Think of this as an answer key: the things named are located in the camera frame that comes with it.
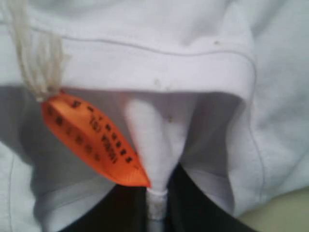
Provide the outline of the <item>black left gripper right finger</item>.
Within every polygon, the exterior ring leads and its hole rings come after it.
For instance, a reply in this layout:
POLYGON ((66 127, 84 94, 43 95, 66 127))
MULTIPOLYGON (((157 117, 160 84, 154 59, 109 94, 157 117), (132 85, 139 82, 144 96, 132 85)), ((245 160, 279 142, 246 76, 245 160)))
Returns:
POLYGON ((252 231, 204 195, 181 165, 173 171, 168 190, 165 232, 252 231))

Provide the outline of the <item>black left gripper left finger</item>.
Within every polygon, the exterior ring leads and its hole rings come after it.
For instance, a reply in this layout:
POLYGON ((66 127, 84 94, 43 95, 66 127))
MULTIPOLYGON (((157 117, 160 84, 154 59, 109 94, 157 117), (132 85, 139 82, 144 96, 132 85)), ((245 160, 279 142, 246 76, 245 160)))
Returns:
POLYGON ((145 232, 146 188, 115 186, 65 232, 145 232))

